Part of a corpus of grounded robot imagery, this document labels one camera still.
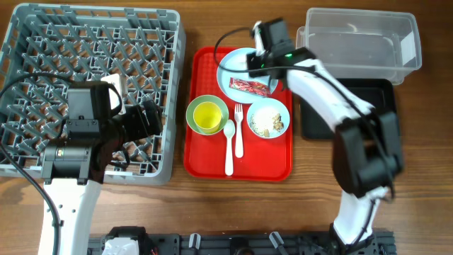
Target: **gray dish rack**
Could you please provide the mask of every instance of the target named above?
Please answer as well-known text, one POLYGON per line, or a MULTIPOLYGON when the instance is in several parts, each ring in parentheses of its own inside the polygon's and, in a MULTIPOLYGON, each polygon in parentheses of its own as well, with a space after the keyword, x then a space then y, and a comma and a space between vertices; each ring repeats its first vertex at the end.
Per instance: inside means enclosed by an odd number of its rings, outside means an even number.
MULTIPOLYGON (((107 169, 106 183, 161 185, 171 177, 176 138, 176 95, 183 71, 185 32, 179 13, 152 8, 20 4, 0 52, 0 79, 52 72, 75 81, 121 74, 126 105, 154 100, 163 110, 160 135, 125 144, 131 162, 107 169)), ((1 142, 34 178, 40 153, 67 112, 68 84, 26 79, 0 101, 1 142)), ((124 162, 117 152, 115 162, 124 162)), ((21 176, 0 159, 0 176, 21 176)))

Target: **food package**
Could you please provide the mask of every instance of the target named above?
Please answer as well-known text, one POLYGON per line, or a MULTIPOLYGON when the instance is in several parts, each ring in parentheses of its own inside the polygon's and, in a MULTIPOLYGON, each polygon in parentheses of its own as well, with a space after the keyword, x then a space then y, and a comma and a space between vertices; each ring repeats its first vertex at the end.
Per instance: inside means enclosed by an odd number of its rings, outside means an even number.
POLYGON ((259 96, 270 96, 269 87, 257 81, 244 81, 241 79, 230 78, 229 87, 259 96))

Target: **red tray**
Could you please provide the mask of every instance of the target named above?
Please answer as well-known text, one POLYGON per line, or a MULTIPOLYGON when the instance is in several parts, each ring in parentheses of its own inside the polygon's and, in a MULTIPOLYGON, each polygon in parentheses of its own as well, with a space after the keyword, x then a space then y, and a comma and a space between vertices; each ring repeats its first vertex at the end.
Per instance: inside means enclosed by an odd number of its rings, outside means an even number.
MULTIPOLYGON (((220 60, 233 47, 219 47, 217 57, 220 60)), ((234 105, 236 102, 227 98, 217 84, 217 65, 214 62, 214 48, 204 47, 193 59, 192 84, 190 85, 190 101, 201 95, 220 97, 229 109, 229 118, 234 120, 234 105)), ((279 83, 272 98, 286 105, 292 116, 292 95, 289 90, 281 91, 279 83)), ((194 177, 211 179, 234 179, 247 181, 282 181, 292 170, 292 123, 287 131, 278 138, 265 140, 257 137, 247 125, 247 111, 250 105, 243 105, 244 119, 242 121, 243 157, 234 156, 233 137, 233 166, 232 176, 225 175, 225 153, 227 139, 223 132, 216 135, 204 136, 193 132, 187 125, 185 134, 184 167, 194 177)))

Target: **light blue plate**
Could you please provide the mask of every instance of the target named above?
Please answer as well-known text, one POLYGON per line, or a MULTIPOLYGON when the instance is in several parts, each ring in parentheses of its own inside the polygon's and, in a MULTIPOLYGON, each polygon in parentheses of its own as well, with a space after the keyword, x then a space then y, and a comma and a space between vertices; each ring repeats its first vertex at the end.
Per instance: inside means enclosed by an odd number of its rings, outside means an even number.
POLYGON ((252 130, 252 132, 261 137, 261 138, 264 138, 264 139, 272 139, 272 138, 276 138, 276 137, 279 137, 280 135, 282 135, 284 132, 286 132, 286 130, 288 129, 289 127, 289 120, 290 120, 290 116, 289 116, 289 111, 288 109, 286 108, 286 106, 276 100, 276 99, 273 99, 273 98, 262 98, 261 100, 259 101, 256 101, 255 103, 253 103, 250 108, 248 109, 248 112, 247 112, 247 124, 248 124, 248 127, 250 128, 250 130, 252 130), (283 122, 283 129, 281 131, 276 131, 276 130, 269 130, 269 137, 264 137, 264 136, 261 136, 257 133, 255 133, 255 131, 253 131, 252 127, 251 127, 251 119, 252 119, 252 115, 258 110, 258 109, 261 109, 261 108, 267 108, 267 107, 271 107, 271 108, 274 108, 279 114, 280 116, 282 117, 282 122, 283 122))
MULTIPOLYGON (((253 48, 241 48, 233 50, 221 60, 220 64, 228 69, 245 70, 247 69, 247 54, 255 51, 256 50, 253 48)), ((222 92, 231 100, 238 103, 255 103, 256 101, 263 98, 262 96, 254 95, 248 92, 239 91, 237 89, 230 89, 229 80, 232 77, 243 79, 245 81, 257 81, 262 84, 268 85, 269 76, 250 78, 248 73, 232 73, 224 71, 219 67, 217 68, 217 83, 219 84, 222 92)), ((270 93, 274 92, 277 84, 278 80, 272 80, 270 82, 270 93)))

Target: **fork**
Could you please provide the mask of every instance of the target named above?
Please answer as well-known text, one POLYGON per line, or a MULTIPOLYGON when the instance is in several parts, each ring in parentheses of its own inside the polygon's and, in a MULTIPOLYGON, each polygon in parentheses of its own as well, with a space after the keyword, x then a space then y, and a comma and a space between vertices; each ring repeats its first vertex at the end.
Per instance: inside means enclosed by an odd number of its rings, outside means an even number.
POLYGON ((234 120, 236 121, 236 146, 234 148, 234 154, 238 158, 243 156, 243 144, 242 144, 242 129, 241 124, 243 120, 242 105, 237 103, 234 107, 234 120))

